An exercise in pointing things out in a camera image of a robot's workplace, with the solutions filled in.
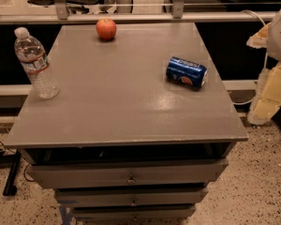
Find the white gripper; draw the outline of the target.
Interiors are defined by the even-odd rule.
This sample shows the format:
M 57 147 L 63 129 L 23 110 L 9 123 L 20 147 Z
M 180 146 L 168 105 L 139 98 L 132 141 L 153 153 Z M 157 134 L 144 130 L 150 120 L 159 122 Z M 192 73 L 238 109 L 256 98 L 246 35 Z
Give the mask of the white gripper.
M 281 107 L 281 9 L 271 23 L 248 39 L 246 45 L 255 49 L 267 47 L 269 56 L 280 61 L 274 68 L 264 68 L 259 74 L 256 95 L 249 108 L 248 122 L 261 126 L 269 122 Z

